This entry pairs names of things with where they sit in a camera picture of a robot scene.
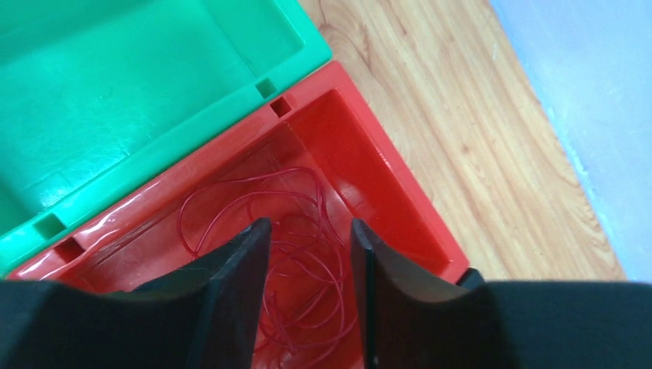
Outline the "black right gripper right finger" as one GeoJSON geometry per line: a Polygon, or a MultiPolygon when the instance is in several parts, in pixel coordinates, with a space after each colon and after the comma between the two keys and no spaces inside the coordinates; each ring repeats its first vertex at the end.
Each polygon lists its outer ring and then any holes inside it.
{"type": "Polygon", "coordinates": [[[351,225],[367,368],[649,368],[651,286],[449,283],[351,225]]]}

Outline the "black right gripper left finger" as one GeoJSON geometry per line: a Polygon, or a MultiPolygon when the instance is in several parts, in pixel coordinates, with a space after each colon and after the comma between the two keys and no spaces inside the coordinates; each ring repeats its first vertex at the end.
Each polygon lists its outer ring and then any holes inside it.
{"type": "Polygon", "coordinates": [[[248,368],[271,249],[260,218],[133,291],[1,283],[3,368],[248,368]]]}

